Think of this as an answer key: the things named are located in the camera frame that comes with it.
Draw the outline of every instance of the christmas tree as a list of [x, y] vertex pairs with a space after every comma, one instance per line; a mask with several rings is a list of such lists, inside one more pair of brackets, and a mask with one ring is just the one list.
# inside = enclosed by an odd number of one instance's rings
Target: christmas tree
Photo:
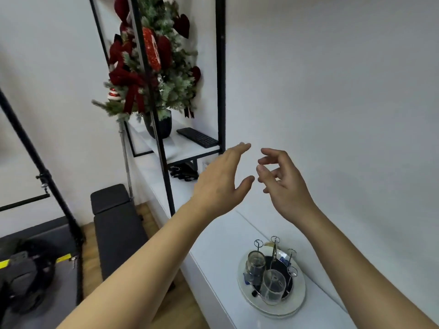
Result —
[[196, 52], [182, 48], [182, 37], [189, 38], [189, 20], [178, 13], [175, 0], [138, 0], [151, 78], [141, 74], [139, 50], [131, 25], [128, 0], [115, 0], [115, 11], [122, 20], [120, 35], [110, 48], [110, 89], [108, 101], [92, 103], [119, 119], [132, 112], [148, 113], [145, 85], [151, 82], [159, 119], [171, 116], [169, 109], [184, 111], [194, 117], [191, 100], [196, 94], [196, 83], [201, 77], [198, 67], [189, 60]]

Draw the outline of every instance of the black vase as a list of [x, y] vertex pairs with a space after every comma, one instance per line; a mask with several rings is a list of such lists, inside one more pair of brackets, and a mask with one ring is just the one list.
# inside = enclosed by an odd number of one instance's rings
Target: black vase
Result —
[[[150, 112], [145, 113], [143, 120], [145, 122], [145, 126], [146, 126], [146, 129], [148, 130], [148, 133], [151, 135], [152, 138], [155, 139], [154, 127], [152, 126], [151, 113]], [[172, 118], [171, 117], [164, 118], [162, 121], [158, 122], [157, 132], [162, 139], [169, 137], [169, 135], [171, 135], [171, 130], [172, 130]]]

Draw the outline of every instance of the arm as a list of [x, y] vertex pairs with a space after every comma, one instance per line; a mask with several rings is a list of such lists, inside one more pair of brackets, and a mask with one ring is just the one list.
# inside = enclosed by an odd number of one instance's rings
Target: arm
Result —
[[241, 143], [211, 163], [200, 175], [190, 201], [58, 328], [126, 329], [138, 328], [140, 323], [148, 327], [197, 237], [249, 192], [253, 176], [237, 189], [234, 185], [239, 159], [249, 148], [250, 144]]
[[[319, 210], [288, 154], [262, 149], [259, 182], [276, 210], [310, 241], [323, 268], [359, 329], [438, 329], [360, 253]], [[264, 165], [279, 164], [270, 172]]]

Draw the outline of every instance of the left hand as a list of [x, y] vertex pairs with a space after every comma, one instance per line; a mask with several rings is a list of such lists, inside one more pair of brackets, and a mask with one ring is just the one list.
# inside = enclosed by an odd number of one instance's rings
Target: left hand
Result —
[[235, 189], [235, 173], [241, 155], [250, 149], [250, 143], [241, 142], [214, 160], [198, 177], [194, 195], [190, 199], [194, 207], [213, 220], [235, 208], [252, 187], [255, 177], [246, 177]]

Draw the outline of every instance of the hand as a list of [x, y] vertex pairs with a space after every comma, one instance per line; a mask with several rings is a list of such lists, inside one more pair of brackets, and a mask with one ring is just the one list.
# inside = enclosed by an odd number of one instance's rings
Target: hand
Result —
[[[266, 186], [264, 193], [270, 194], [277, 212], [286, 220], [300, 224], [306, 214], [318, 210], [304, 179], [285, 151], [263, 148], [261, 152], [266, 156], [258, 160], [256, 171], [258, 181]], [[279, 167], [269, 171], [264, 166], [267, 164], [279, 164]]]
[[235, 174], [241, 155], [250, 149], [241, 142], [214, 160], [198, 177], [194, 195], [190, 199], [196, 208], [213, 220], [242, 202], [252, 187], [254, 176], [246, 177], [235, 189]]

